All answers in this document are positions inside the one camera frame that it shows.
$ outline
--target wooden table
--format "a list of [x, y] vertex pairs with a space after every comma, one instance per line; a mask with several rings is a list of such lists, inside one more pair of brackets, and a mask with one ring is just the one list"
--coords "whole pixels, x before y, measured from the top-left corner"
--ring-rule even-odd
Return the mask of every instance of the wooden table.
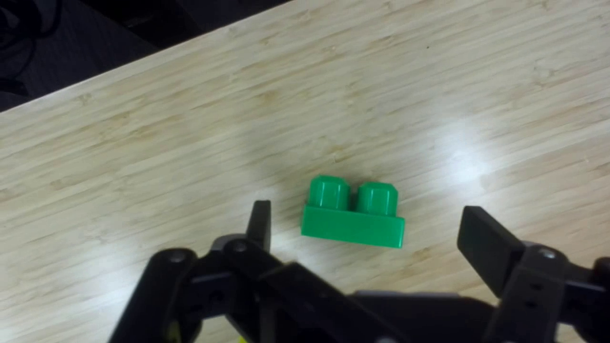
[[[456, 249], [466, 203], [592, 264], [609, 35], [603, 0], [292, 1], [0, 113], [0, 340], [106, 340], [151, 253], [207, 251], [256, 197], [273, 251], [344, 291], [495, 300]], [[407, 247], [300, 235], [317, 173], [395, 182]]]

